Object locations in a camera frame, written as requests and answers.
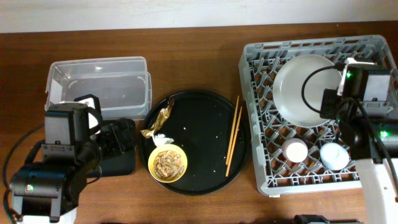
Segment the white round plate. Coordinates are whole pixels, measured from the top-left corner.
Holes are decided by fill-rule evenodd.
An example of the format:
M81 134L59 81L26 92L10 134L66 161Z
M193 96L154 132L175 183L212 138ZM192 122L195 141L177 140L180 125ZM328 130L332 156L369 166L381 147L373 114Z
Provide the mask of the white round plate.
M303 102L301 89L312 72L333 65L334 63L320 55L299 55L282 66L275 77L272 93L275 106L284 119L304 128L313 128L328 122ZM306 84L305 99L319 110L324 89L335 89L340 81L341 74L335 69L317 73Z

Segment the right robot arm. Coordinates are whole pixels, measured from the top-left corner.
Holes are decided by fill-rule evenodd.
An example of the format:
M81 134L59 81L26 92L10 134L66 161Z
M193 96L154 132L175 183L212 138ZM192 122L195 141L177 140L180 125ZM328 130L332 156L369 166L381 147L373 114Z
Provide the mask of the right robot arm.
M321 117L334 119L348 145L366 199L369 223L397 223L397 117L388 112L391 74L347 67L325 89Z

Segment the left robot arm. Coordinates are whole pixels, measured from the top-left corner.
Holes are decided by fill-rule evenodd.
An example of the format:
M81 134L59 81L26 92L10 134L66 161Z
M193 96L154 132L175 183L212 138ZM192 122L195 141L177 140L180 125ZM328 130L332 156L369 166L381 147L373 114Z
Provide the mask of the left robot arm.
M84 103L52 105L45 137L23 166L4 180L3 205L12 223L73 223L83 189L102 177L129 175L136 165L136 124L104 120Z

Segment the blue cup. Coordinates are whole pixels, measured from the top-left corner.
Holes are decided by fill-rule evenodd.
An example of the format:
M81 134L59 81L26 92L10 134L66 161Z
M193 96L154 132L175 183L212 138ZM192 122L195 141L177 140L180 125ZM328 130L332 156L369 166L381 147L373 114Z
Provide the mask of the blue cup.
M344 169L349 163L348 152L339 144L329 142L320 149L323 165L330 170Z

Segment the wooden chopstick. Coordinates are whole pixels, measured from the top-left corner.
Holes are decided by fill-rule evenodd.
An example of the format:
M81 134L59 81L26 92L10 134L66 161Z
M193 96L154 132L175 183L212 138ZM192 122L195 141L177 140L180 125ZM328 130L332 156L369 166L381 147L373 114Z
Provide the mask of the wooden chopstick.
M229 156L229 163L228 163L228 165L226 165L227 166L226 173L225 173L226 177L229 176L229 171L230 171L230 168L231 168L232 158L233 158L233 154L234 154L234 148L235 148L235 145L236 145L236 139L237 139L237 135L238 135L238 131L239 131L239 124L240 124L240 120L241 120L242 110L243 110L243 108L240 107L239 113L238 113L238 115L236 117L236 125L235 125L233 142L232 142L232 147L231 147L231 154Z
M234 130L235 130L235 125L236 125L236 117L237 117L237 113L238 113L238 105L239 105L239 95L236 99L236 105L235 105L235 109L234 109L233 123L232 123L232 127L231 127L231 134L230 134L230 138L229 138L228 151L227 151L227 156L226 156L226 163L225 163L226 165L228 165L228 163L229 163L229 156L231 154L231 147L232 147Z

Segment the pink cup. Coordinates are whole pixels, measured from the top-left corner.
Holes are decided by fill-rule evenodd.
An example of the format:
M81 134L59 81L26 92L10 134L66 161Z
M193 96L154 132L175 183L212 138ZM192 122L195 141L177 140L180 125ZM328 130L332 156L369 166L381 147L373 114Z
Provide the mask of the pink cup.
M291 162L302 162L308 156L308 147L301 139L288 139L282 145L282 154Z

